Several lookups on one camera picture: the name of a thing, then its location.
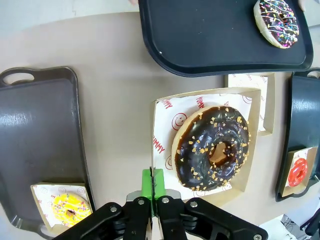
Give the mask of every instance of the red glazed donut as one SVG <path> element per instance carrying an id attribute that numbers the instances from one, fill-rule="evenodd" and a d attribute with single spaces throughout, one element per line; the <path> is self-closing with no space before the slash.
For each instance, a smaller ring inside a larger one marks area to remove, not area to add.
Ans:
<path id="1" fill-rule="evenodd" d="M 291 169 L 288 177 L 290 187 L 298 186 L 306 177 L 308 171 L 308 163 L 304 158 L 299 158 Z"/>

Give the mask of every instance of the beige table surface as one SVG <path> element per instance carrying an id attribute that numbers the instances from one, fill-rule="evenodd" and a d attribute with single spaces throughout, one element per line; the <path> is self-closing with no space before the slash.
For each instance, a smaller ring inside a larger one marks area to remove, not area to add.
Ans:
<path id="1" fill-rule="evenodd" d="M 320 45 L 315 51 L 320 55 Z M 320 66 L 315 57 L 313 65 Z M 222 76 L 185 78 L 162 69 L 143 43 L 138 13 L 115 13 L 40 25 L 0 39 L 0 72 L 12 67 L 72 67 L 79 78 L 87 166 L 97 207 L 124 204 L 151 164 L 150 103 L 173 94 L 219 88 Z M 276 74 L 274 134 L 257 140 L 246 192 L 223 206 L 259 225 L 314 196 L 275 201 L 282 156 L 286 80 Z"/>

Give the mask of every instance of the donut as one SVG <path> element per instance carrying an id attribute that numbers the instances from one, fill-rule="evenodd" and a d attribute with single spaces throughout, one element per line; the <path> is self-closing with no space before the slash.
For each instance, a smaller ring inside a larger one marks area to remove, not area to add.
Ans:
<path id="1" fill-rule="evenodd" d="M 208 106 L 192 114 L 174 137 L 172 167 L 193 191 L 226 185 L 249 155 L 248 122 L 230 106 Z"/>
<path id="2" fill-rule="evenodd" d="M 56 196 L 52 210 L 55 218 L 67 227 L 74 226 L 92 213 L 90 205 L 82 197 L 71 193 Z"/>
<path id="3" fill-rule="evenodd" d="M 288 183 L 290 187 L 298 186 L 306 177 L 308 171 L 308 163 L 304 158 L 299 158 L 290 170 Z"/>
<path id="4" fill-rule="evenodd" d="M 298 41 L 297 18 L 284 0 L 258 0 L 253 11 L 260 32 L 272 45 L 287 49 Z"/>

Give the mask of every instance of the black plastic tray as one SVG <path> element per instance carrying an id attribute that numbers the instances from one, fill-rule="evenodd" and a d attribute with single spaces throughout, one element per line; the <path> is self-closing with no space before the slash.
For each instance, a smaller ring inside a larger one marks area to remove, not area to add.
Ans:
<path id="1" fill-rule="evenodd" d="M 28 73 L 33 81 L 6 84 Z M 83 143 L 78 80 L 68 67 L 11 68 L 0 74 L 0 201 L 15 227 L 46 239 L 30 186 L 85 183 L 95 210 Z"/>
<path id="2" fill-rule="evenodd" d="M 277 202 L 291 197 L 302 197 L 320 179 L 320 79 L 308 76 L 310 72 L 320 72 L 320 68 L 295 72 L 289 81 L 283 156 L 275 187 L 275 200 Z M 285 166 L 287 161 L 291 161 L 287 158 L 288 152 L 312 147 L 319 148 L 306 189 L 299 194 L 282 197 L 281 189 L 284 187 Z"/>
<path id="3" fill-rule="evenodd" d="M 255 17 L 257 0 L 139 0 L 143 40 L 153 59 L 181 76 L 304 71 L 313 46 L 297 0 L 286 0 L 298 19 L 298 42 L 271 45 Z"/>

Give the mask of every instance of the yellow glazed donut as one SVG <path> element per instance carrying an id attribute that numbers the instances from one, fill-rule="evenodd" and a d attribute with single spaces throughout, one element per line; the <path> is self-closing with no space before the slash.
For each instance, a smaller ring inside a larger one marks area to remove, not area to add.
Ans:
<path id="1" fill-rule="evenodd" d="M 70 193 L 55 197 L 52 209 L 55 218 L 67 227 L 74 226 L 92 213 L 90 205 L 83 198 Z"/>

